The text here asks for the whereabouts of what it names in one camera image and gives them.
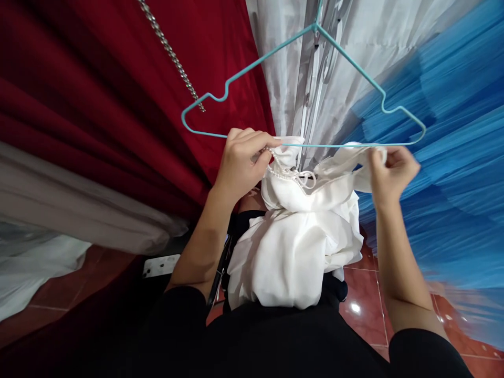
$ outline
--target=black pants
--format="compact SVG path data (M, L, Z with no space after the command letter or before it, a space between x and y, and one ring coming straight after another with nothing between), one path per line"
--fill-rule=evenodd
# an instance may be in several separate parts
M242 235L249 229L250 220L260 216L264 216L266 212L260 210L249 210L236 215L233 225L234 227L229 230L231 235L231 253L225 261L226 273L222 278L222 288L227 292L227 286L229 284L229 275L227 274L227 266L229 265L229 260L233 255L233 250L235 248L236 242L242 237ZM348 294L348 285L345 281L341 282L339 279L334 278L332 273L325 273L322 281L322 294L317 306L331 306L339 309L340 302L344 302ZM224 313L230 312L229 301L227 299L224 302Z

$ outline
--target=hand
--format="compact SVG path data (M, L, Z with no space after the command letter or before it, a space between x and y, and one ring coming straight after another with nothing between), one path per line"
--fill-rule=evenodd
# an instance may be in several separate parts
M214 189L234 206L264 176L271 160L271 152L264 150L255 163L251 158L264 147L277 147L281 144L281 140L273 138L267 132L251 128L231 129Z
M419 172L420 164L404 146L387 147L385 165L377 149L370 148L368 158L374 205L379 207L399 203L401 194Z

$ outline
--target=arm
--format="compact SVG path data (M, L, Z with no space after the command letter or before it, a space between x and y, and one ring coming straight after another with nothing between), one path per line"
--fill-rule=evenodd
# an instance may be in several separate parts
M405 147L388 148L386 166L378 155L370 149L380 282L392 327L394 332L425 329L448 340L413 256L399 204L420 165Z
M229 217L239 199L264 176L271 153L264 150L255 163L251 158L264 147L281 141L266 132L231 129L219 174L208 195L193 235L173 270L167 290L192 286L208 300L226 239Z

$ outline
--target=red tile floor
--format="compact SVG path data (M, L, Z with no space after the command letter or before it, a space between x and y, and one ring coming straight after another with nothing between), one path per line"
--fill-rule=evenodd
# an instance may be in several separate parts
M348 283L346 302L340 304L345 321L378 353L389 359L392 325L381 295L378 260L366 246L362 260L345 267ZM455 309L446 299L432 295L434 309L443 322L446 334L476 378L504 377L504 352L475 341L462 333L455 322ZM222 302L214 305L207 319L210 324L222 314Z
M23 311L0 322L0 348L61 318L108 285L134 258L132 254L91 246L79 270L51 278Z

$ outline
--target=pearl strap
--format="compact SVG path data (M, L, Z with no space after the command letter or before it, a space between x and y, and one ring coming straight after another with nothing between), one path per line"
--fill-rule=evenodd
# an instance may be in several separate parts
M317 184L317 177L315 174L311 171L302 171L299 172L298 170L286 170L284 167L281 166L281 164L277 161L277 156L275 152L273 151L272 148L266 148L263 149L268 150L271 152L271 155L273 156L274 160L272 164L275 164L277 168L280 169L280 172L277 172L275 169L271 167L271 165L268 166L268 171L276 177L282 178L284 180L293 180L296 184L298 184L301 188L305 189L313 189L316 184ZM308 179L311 178L313 181L313 185L308 185Z

